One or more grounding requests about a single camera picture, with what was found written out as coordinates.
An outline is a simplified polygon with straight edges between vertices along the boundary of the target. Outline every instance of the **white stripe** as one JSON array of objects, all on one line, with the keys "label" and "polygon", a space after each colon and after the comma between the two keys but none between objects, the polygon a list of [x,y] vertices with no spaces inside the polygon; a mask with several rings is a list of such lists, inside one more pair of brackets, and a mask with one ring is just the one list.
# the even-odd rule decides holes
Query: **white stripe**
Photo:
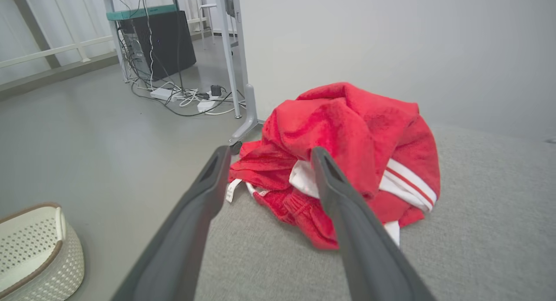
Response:
[{"label": "white stripe", "polygon": [[424,212],[430,212],[433,209],[433,205],[417,190],[389,171],[384,171],[379,189],[397,196],[401,200],[420,208]]},{"label": "white stripe", "polygon": [[433,201],[433,205],[435,204],[435,202],[437,202],[437,195],[433,192],[429,185],[427,185],[427,183],[425,183],[425,181],[422,180],[417,174],[413,173],[413,171],[393,159],[390,159],[388,161],[387,166],[388,168],[391,168],[393,171],[403,176],[417,188],[421,189],[421,191]]}]

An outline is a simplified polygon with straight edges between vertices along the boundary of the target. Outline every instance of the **caster wheel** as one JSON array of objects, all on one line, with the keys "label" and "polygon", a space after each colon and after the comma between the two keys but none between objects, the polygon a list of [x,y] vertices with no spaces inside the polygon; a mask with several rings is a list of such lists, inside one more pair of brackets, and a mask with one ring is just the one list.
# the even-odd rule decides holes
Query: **caster wheel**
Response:
[{"label": "caster wheel", "polygon": [[236,143],[234,143],[234,145],[230,146],[230,152],[232,155],[238,155],[240,154],[240,149],[242,148],[243,143],[241,141],[238,141]]}]

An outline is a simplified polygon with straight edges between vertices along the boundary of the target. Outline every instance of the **clothing tag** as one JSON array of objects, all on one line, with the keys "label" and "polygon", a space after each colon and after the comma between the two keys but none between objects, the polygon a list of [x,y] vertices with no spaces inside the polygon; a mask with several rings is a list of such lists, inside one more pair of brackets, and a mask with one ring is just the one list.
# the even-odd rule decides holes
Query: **clothing tag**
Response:
[{"label": "clothing tag", "polygon": [[227,202],[232,202],[232,199],[234,198],[234,190],[236,190],[236,187],[238,186],[239,183],[241,183],[242,180],[240,179],[234,179],[229,185],[228,185],[228,189],[226,190],[226,201]]}]

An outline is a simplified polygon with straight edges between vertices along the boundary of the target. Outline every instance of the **teal shelf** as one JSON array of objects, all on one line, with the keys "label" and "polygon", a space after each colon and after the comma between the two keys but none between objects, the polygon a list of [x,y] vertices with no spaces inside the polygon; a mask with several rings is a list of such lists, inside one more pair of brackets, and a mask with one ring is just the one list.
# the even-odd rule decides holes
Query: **teal shelf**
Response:
[{"label": "teal shelf", "polygon": [[[149,16],[153,16],[155,14],[176,12],[177,7],[175,6],[175,4],[167,4],[165,6],[149,7],[147,8],[147,11],[149,12]],[[145,12],[145,9],[141,8],[141,9],[132,9],[131,11],[124,10],[118,12],[107,12],[106,18],[108,18],[108,20],[110,21],[119,21],[119,20],[127,20],[130,18],[141,18],[146,15],[147,14]]]}]

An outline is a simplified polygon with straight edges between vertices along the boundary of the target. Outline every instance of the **basket rim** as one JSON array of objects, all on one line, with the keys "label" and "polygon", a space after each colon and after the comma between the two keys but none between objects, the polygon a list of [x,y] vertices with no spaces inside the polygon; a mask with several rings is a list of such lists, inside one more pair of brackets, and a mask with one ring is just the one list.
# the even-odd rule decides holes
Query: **basket rim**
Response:
[{"label": "basket rim", "polygon": [[[21,210],[19,212],[16,212],[14,214],[6,216],[5,218],[0,219],[0,224],[2,224],[3,222],[9,221],[12,218],[16,218],[20,215],[31,212],[33,210],[37,210],[38,208],[62,208],[62,207],[59,204],[57,204],[56,202],[44,202],[44,203],[41,203],[41,204],[30,206],[29,208],[24,208],[23,210]],[[50,264],[54,261],[54,259],[56,259],[56,257],[58,256],[58,254],[62,250],[62,244],[63,244],[63,240],[58,240],[58,242],[56,242],[56,246],[54,246],[54,250],[52,250],[52,253],[50,254],[50,256],[48,256],[48,259],[46,259],[46,261],[44,261],[42,264],[40,264],[40,267],[38,267],[35,271],[33,271],[33,273],[30,273],[29,275],[27,275],[26,277],[24,277],[20,281],[16,282],[15,284],[11,285],[10,287],[4,289],[4,291],[0,291],[0,300],[3,299],[4,297],[7,297],[10,293],[16,291],[17,289],[20,289],[26,283],[29,283],[30,281],[32,281],[35,277],[40,275],[40,273],[42,273],[47,267],[49,267]]]}]

